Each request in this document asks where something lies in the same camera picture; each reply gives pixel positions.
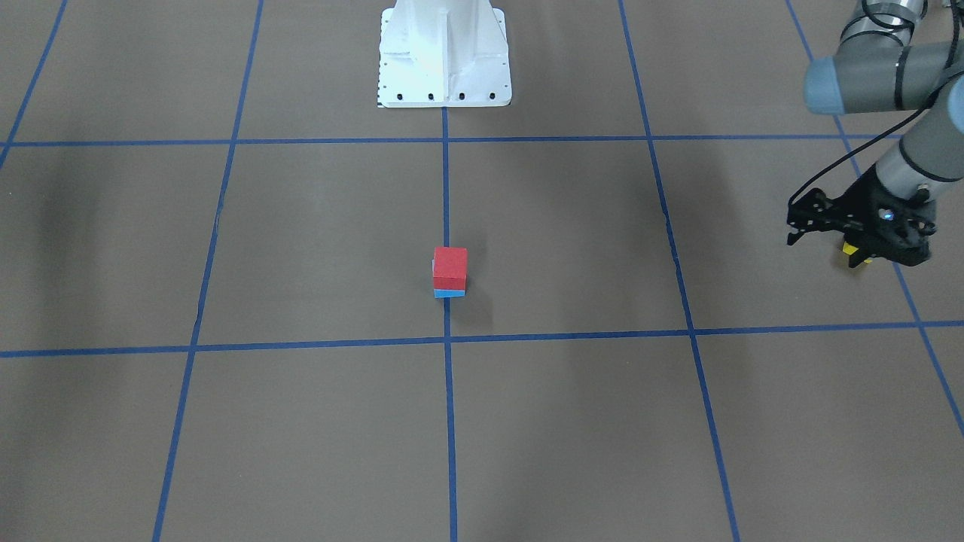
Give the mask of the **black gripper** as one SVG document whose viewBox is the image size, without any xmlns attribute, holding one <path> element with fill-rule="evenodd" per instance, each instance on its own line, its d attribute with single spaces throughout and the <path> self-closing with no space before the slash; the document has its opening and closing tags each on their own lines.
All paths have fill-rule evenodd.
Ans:
<svg viewBox="0 0 964 542">
<path fill-rule="evenodd" d="M 911 198 L 905 200 L 930 200 L 929 185 L 922 185 L 911 192 Z M 786 236 L 786 244 L 792 246 L 805 234 L 816 231 L 839 231 L 844 236 L 851 233 L 859 225 L 855 220 L 856 213 L 875 194 L 888 194 L 892 198 L 898 198 L 882 185 L 877 172 L 872 169 L 861 175 L 861 178 L 837 198 L 830 198 L 826 192 L 816 187 L 794 195 L 786 212 L 786 223 L 791 227 L 791 232 Z"/>
</svg>

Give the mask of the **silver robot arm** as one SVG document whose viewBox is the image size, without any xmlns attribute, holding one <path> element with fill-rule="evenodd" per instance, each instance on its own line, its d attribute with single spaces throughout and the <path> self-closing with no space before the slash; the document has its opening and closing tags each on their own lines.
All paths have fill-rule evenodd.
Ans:
<svg viewBox="0 0 964 542">
<path fill-rule="evenodd" d="M 937 230 L 937 199 L 962 179 L 961 9 L 953 37 L 912 45 L 926 1 L 860 1 L 836 52 L 814 59 L 804 102 L 814 114 L 908 112 L 905 134 L 837 198 L 812 181 L 791 196 L 793 245 L 812 231 L 840 231 L 856 253 L 926 256 Z"/>
</svg>

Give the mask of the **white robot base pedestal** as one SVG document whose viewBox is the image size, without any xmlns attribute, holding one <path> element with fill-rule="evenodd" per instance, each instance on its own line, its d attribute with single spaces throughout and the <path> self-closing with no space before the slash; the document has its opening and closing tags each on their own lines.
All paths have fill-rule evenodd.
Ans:
<svg viewBox="0 0 964 542">
<path fill-rule="evenodd" d="M 381 13 L 377 106 L 493 108 L 513 99 L 506 16 L 489 1 L 397 1 Z"/>
</svg>

